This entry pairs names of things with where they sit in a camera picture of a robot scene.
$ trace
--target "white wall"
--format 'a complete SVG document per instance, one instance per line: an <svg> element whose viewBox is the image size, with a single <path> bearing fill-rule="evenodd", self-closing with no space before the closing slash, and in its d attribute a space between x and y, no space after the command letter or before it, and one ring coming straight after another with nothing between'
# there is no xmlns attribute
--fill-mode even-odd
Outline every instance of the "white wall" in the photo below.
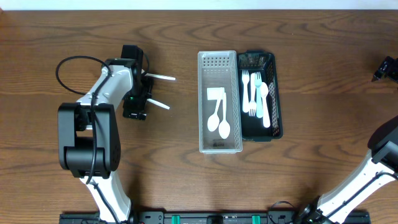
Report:
<svg viewBox="0 0 398 224"><path fill-rule="evenodd" d="M3 10L398 9L398 0L0 0Z"/></svg>

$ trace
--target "plastic fork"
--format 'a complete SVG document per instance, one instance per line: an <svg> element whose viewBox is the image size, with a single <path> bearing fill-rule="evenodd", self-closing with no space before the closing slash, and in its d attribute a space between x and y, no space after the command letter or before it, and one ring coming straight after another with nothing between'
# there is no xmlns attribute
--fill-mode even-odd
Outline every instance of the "plastic fork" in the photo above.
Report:
<svg viewBox="0 0 398 224"><path fill-rule="evenodd" d="M249 94L248 94L248 83L250 81L249 71L242 71L242 82L243 82L243 105L242 110L244 113L249 112Z"/></svg>
<svg viewBox="0 0 398 224"><path fill-rule="evenodd" d="M256 72L256 79L254 80L254 85L256 86L256 90L257 90L257 98L256 98L256 102L257 102L257 110L256 110L256 116L258 118L262 118L262 101L261 101L261 85L262 85L262 81L261 81L261 74L260 72Z"/></svg>
<svg viewBox="0 0 398 224"><path fill-rule="evenodd" d="M256 95L256 86L254 85L254 80L256 79L256 74L250 74L250 102L249 102L249 116L254 116L256 114L257 104L254 101L254 96Z"/></svg>

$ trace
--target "black tray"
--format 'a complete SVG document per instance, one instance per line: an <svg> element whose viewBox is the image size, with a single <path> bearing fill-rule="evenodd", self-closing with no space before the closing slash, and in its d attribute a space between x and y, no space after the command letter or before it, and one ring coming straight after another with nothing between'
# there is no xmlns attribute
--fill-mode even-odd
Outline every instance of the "black tray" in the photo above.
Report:
<svg viewBox="0 0 398 224"><path fill-rule="evenodd" d="M282 115L280 113L280 101L276 65L274 54L263 50L248 50L246 53L237 54L238 80L239 80L239 101L242 124L242 138L248 141L266 142L272 139L280 139L283 136ZM243 83L242 71L248 70L249 74L260 72L261 79L268 86L267 107L271 126L265 128L262 125L262 118L250 117L243 113ZM250 100L250 82L248 84Z"/></svg>

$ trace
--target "wooden table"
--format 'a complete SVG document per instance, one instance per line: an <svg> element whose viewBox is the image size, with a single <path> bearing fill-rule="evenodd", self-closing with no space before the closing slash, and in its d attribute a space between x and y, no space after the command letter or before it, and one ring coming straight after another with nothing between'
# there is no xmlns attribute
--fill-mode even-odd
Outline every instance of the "wooden table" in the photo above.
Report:
<svg viewBox="0 0 398 224"><path fill-rule="evenodd" d="M123 187L136 204L168 211L266 210L278 200L308 203L339 184L367 142L397 115L397 84L371 83L397 56L396 11L79 11L0 16L0 222L57 223L62 212L97 210L89 191L58 163L57 109L79 96L55 79L72 55L119 57L137 44L156 81L145 122L117 111ZM244 142L235 155L198 149L197 53L264 49L276 56L284 137ZM88 91L97 63L61 69ZM373 223L398 220L398 184L359 207Z"/></svg>

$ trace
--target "white spoon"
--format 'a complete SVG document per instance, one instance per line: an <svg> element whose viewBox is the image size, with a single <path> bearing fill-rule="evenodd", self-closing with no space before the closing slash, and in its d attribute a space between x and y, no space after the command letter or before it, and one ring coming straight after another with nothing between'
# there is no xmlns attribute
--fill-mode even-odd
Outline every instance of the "white spoon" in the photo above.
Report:
<svg viewBox="0 0 398 224"><path fill-rule="evenodd" d="M228 138L229 132L231 131L231 127L229 126L228 122L226 122L225 115L226 115L226 94L224 93L224 98L223 98L223 121L220 123L220 126L218 127L218 131L220 132L220 136L223 139Z"/></svg>
<svg viewBox="0 0 398 224"><path fill-rule="evenodd" d="M209 131L216 131L216 129L220 123L220 119L218 118L217 111L218 111L218 107L220 106L221 97L223 97L223 93L224 93L223 90L224 89L220 88L220 95L217 99L216 110L214 111L213 115L211 115L209 117L209 119L207 120L207 128L209 129Z"/></svg>
<svg viewBox="0 0 398 224"><path fill-rule="evenodd" d="M265 128L269 128L269 126L271 125L268 115L267 95L268 95L268 86L263 82L261 84L262 111L264 113L264 116L262 117L262 125L264 125Z"/></svg>

